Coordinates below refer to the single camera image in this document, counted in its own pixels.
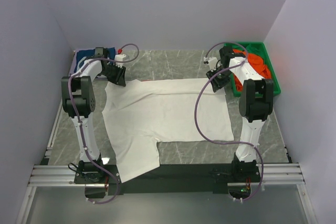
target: red object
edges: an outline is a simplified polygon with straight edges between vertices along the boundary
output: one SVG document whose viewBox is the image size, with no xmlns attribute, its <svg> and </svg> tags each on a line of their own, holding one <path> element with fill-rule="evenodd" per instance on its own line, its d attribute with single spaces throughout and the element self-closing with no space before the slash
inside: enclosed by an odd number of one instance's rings
<svg viewBox="0 0 336 224">
<path fill-rule="evenodd" d="M 237 49 L 233 49 L 234 52 L 243 52 Z M 269 71 L 267 65 L 264 64 L 264 60 L 262 57 L 255 55 L 255 54 L 248 54 L 248 63 L 254 68 L 254 70 L 257 71 L 258 74 L 260 74 L 262 77 L 266 79 L 272 79 L 271 72 Z M 238 80 L 238 78 L 235 76 L 235 84 L 237 91 L 243 90 L 243 85 Z"/>
</svg>

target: blue cloth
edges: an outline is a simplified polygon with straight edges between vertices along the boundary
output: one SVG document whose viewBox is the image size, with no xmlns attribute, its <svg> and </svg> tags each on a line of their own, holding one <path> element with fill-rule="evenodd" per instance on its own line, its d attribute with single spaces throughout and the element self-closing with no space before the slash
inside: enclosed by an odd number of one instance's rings
<svg viewBox="0 0 336 224">
<path fill-rule="evenodd" d="M 115 48 L 111 47 L 111 48 L 108 48 L 107 50 L 110 52 L 110 55 L 108 56 L 108 58 L 114 60 L 114 57 L 116 56 Z M 95 49 L 89 49 L 89 50 L 80 50 L 77 52 L 75 72 L 77 72 L 78 69 L 80 69 L 83 66 L 84 61 L 88 57 L 91 57 L 95 54 L 94 51 Z"/>
</svg>

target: cloth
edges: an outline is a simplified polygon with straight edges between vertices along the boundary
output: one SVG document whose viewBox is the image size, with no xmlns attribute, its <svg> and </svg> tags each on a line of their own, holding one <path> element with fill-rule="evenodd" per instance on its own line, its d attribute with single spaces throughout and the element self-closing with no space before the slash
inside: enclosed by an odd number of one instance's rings
<svg viewBox="0 0 336 224">
<path fill-rule="evenodd" d="M 114 60 L 114 57 L 116 56 L 115 48 L 111 47 L 111 48 L 108 48 L 107 50 L 110 53 L 109 59 Z M 88 57 L 93 56 L 95 54 L 94 51 L 95 49 L 88 49 L 88 50 L 80 50 L 76 53 L 76 66 L 75 66 L 74 72 L 77 72 L 83 66 L 84 61 Z"/>
<path fill-rule="evenodd" d="M 157 142 L 203 141 L 194 122 L 197 96 L 207 79 L 133 80 L 108 83 L 102 112 L 122 182 L 160 166 Z M 209 85 L 198 106 L 198 123 L 210 139 L 233 141 L 224 89 Z"/>
<path fill-rule="evenodd" d="M 246 55 L 244 51 L 241 51 L 238 49 L 233 49 L 233 52 L 243 52 Z M 254 70 L 258 74 L 260 74 L 265 79 L 272 79 L 271 72 L 269 71 L 267 65 L 264 64 L 264 60 L 262 59 L 262 57 L 256 54 L 251 54 L 249 52 L 247 60 L 248 60 L 248 63 L 250 63 L 250 65 L 254 68 Z M 236 84 L 237 91 L 241 92 L 243 90 L 243 85 L 241 84 L 241 82 L 238 80 L 236 76 L 235 76 L 235 84 Z"/>
</svg>

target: gray floor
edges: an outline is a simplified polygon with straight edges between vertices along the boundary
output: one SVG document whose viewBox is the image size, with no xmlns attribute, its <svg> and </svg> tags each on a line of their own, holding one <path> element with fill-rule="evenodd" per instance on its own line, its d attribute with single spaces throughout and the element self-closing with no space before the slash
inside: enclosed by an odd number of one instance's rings
<svg viewBox="0 0 336 224">
<path fill-rule="evenodd" d="M 127 52 L 132 58 L 134 51 Z M 141 51 L 139 58 L 126 64 L 126 80 L 163 80 L 205 78 L 208 66 L 203 64 L 205 51 L 202 50 L 153 50 Z M 219 58 L 218 51 L 211 56 Z M 109 164 L 115 164 L 115 154 L 107 136 L 101 111 L 106 103 L 103 80 L 94 81 L 93 88 L 97 107 L 93 115 L 94 133 L 102 157 L 109 158 Z M 239 114 L 238 98 L 233 96 L 232 88 L 226 88 L 226 101 L 236 141 L 242 130 L 242 117 Z M 287 163 L 286 149 L 275 114 L 267 119 L 260 135 L 259 150 L 265 163 Z M 237 146 L 220 146 L 209 142 L 159 143 L 161 164 L 205 164 L 230 163 Z M 57 134 L 54 139 L 49 165 L 67 165 L 79 161 L 79 146 L 75 128 L 66 113 L 62 111 Z"/>
<path fill-rule="evenodd" d="M 38 188 L 27 223 L 283 224 L 307 223 L 296 186 L 266 186 L 243 204 L 211 193 L 129 194 L 105 205 L 83 188 Z"/>
</svg>

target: wall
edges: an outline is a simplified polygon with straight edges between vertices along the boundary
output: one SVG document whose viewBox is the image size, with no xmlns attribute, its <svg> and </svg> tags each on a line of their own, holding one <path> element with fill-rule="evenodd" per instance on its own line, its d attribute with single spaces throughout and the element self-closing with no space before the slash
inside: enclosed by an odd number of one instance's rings
<svg viewBox="0 0 336 224">
<path fill-rule="evenodd" d="M 319 223 L 336 223 L 336 0 L 286 0 L 265 43 L 282 94 L 281 131 Z"/>
<path fill-rule="evenodd" d="M 0 4 L 0 216 L 14 223 L 48 143 L 71 49 L 44 0 Z"/>
<path fill-rule="evenodd" d="M 206 49 L 263 41 L 285 0 L 47 0 L 73 48 Z"/>
</svg>

